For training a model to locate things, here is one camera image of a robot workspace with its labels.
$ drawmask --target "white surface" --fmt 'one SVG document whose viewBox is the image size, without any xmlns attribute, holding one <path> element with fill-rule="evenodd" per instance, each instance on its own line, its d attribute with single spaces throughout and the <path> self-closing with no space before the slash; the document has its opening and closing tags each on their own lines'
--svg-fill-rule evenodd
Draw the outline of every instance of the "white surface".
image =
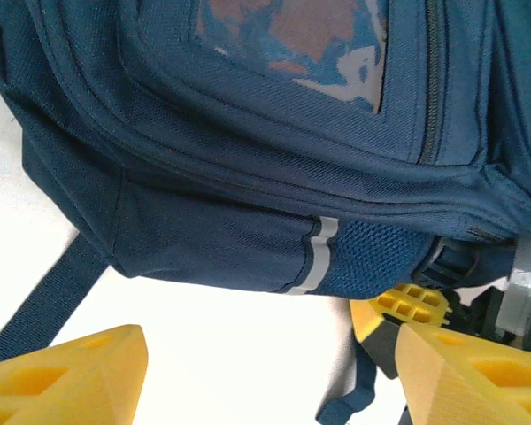
<svg viewBox="0 0 531 425">
<path fill-rule="evenodd" d="M 74 230 L 23 174 L 20 130 L 0 98 L 0 328 Z M 309 425 L 351 360 L 345 303 L 127 280 L 109 270 L 55 343 L 142 326 L 150 364 L 135 425 Z M 398 380 L 350 424 L 394 425 Z"/>
</svg>

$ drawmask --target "reflective stripe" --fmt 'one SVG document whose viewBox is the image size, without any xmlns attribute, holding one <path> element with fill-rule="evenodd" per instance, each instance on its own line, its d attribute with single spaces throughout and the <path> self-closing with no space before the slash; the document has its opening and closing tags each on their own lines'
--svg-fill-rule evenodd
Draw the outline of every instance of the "reflective stripe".
<svg viewBox="0 0 531 425">
<path fill-rule="evenodd" d="M 338 219 L 320 218 L 320 232 L 311 238 L 312 266 L 309 274 L 300 285 L 287 291 L 290 295 L 303 295 L 316 290 L 327 275 L 330 266 L 330 248 L 328 241 L 338 232 Z"/>
</svg>

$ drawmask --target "backpack strap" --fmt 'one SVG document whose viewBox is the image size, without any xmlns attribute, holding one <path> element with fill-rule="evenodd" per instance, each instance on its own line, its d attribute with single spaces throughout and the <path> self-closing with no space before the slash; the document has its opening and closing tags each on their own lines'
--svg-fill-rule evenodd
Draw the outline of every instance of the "backpack strap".
<svg viewBox="0 0 531 425">
<path fill-rule="evenodd" d="M 477 244 L 437 237 L 412 280 L 435 290 L 483 286 L 509 276 L 514 259 L 514 243 Z"/>
<path fill-rule="evenodd" d="M 321 425 L 345 425 L 350 417 L 372 404 L 375 398 L 376 366 L 362 345 L 352 335 L 356 355 L 356 385 L 349 394 L 326 403 L 317 415 Z"/>
<path fill-rule="evenodd" d="M 0 332 L 0 361 L 48 347 L 107 267 L 78 235 Z"/>
</svg>

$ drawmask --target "black plastic buckle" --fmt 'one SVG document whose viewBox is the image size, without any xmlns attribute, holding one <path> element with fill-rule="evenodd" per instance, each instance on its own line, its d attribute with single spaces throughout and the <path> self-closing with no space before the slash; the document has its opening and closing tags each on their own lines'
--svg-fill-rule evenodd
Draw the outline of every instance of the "black plastic buckle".
<svg viewBox="0 0 531 425">
<path fill-rule="evenodd" d="M 437 237 L 428 255 L 412 274 L 419 286 L 431 289 L 456 288 L 480 261 L 472 243 Z"/>
</svg>

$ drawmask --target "yellow plastic block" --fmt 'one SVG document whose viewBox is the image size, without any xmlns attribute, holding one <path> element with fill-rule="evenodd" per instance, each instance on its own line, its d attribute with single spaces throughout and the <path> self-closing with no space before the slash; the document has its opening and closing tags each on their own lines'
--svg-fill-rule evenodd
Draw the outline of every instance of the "yellow plastic block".
<svg viewBox="0 0 531 425">
<path fill-rule="evenodd" d="M 384 313 L 405 323 L 442 326 L 449 323 L 444 315 L 451 309 L 440 291 L 401 284 L 376 298 L 351 300 L 350 311 L 356 339 L 361 343 L 380 326 Z"/>
<path fill-rule="evenodd" d="M 396 363 L 414 425 L 531 425 L 531 353 L 403 325 Z"/>
<path fill-rule="evenodd" d="M 126 325 L 0 363 L 0 425 L 128 425 L 148 352 Z"/>
</svg>

